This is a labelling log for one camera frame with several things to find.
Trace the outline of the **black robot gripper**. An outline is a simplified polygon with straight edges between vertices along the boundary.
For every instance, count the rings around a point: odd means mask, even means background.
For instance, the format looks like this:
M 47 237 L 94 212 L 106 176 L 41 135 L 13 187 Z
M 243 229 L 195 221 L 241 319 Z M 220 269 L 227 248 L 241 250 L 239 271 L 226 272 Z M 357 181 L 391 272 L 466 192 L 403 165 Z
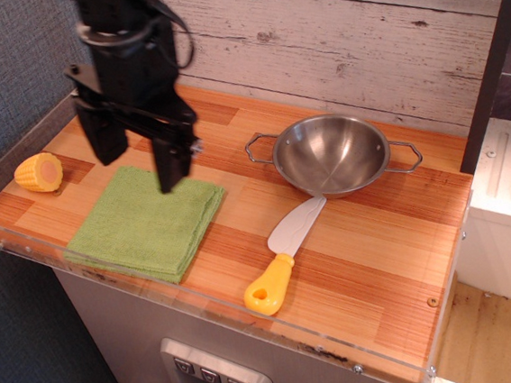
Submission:
M 176 45 L 171 23 L 116 34 L 81 31 L 91 65 L 66 68 L 77 88 L 78 119 L 97 159 L 110 165 L 128 148 L 125 130 L 152 139 L 160 191 L 189 175 L 195 144 L 194 111 L 177 95 Z

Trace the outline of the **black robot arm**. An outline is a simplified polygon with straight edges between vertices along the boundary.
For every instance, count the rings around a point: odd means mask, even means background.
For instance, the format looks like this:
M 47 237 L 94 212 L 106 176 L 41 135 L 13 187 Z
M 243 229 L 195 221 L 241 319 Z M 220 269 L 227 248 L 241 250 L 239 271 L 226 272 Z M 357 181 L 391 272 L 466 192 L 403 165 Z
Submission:
M 126 152 L 126 133 L 138 133 L 151 141 L 160 190 L 170 192 L 200 149 L 196 113 L 175 90 L 178 72 L 194 58 L 176 54 L 174 29 L 187 25 L 161 0 L 73 1 L 92 61 L 71 64 L 65 75 L 92 150 L 110 165 Z

